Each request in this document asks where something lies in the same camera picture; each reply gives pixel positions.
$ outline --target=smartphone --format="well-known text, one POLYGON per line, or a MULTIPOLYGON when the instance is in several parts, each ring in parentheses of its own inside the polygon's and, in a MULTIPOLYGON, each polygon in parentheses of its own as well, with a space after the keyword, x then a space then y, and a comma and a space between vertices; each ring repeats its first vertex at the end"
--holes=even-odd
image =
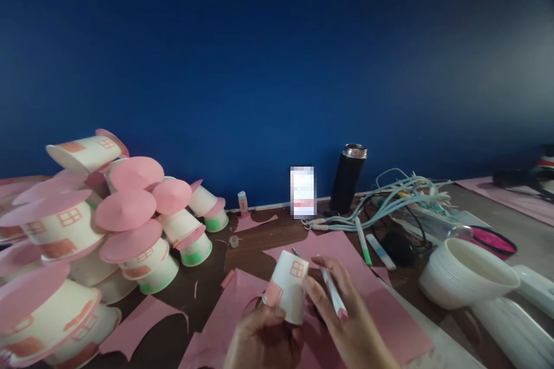
POLYGON ((294 219, 310 219, 317 215, 313 166, 290 168, 290 214, 294 219))

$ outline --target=hand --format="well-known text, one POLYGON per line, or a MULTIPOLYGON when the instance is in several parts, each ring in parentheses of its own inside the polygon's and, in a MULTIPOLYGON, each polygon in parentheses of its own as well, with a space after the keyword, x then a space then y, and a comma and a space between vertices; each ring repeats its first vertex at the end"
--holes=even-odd
POLYGON ((285 322, 285 312, 261 304, 238 323, 224 369, 294 369, 304 346, 302 330, 285 322))
POLYGON ((341 321, 320 283, 306 276, 304 287, 348 369, 400 369, 392 357, 369 315, 360 293, 340 261, 328 257, 312 257, 312 262, 327 268, 337 282, 348 318, 341 321))

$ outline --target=black thermos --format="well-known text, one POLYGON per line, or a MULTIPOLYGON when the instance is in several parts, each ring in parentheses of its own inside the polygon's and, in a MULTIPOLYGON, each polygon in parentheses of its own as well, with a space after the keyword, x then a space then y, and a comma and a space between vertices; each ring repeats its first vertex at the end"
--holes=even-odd
POLYGON ((367 158, 368 150, 360 144, 347 144, 342 150, 329 202, 331 210, 336 210, 339 214, 350 211, 360 173, 367 158))

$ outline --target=green marker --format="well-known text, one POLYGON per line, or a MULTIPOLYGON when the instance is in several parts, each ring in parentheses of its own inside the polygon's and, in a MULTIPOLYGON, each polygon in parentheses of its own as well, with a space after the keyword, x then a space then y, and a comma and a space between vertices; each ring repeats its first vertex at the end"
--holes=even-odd
POLYGON ((369 256, 368 243, 365 241, 364 230, 362 229, 362 224, 360 223, 360 218, 355 217, 354 223, 356 223, 356 229, 358 230, 358 237, 360 237, 360 244, 362 246, 362 252, 364 253, 365 263, 369 266, 372 266, 371 257, 369 256))

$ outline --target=glue stick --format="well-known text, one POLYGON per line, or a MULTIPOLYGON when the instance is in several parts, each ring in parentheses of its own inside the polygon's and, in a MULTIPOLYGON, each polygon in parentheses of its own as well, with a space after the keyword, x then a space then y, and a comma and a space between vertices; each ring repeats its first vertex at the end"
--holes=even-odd
POLYGON ((246 193, 243 191, 240 191, 238 193, 238 205, 241 208, 241 216, 247 216, 248 215, 248 201, 246 200, 246 193))

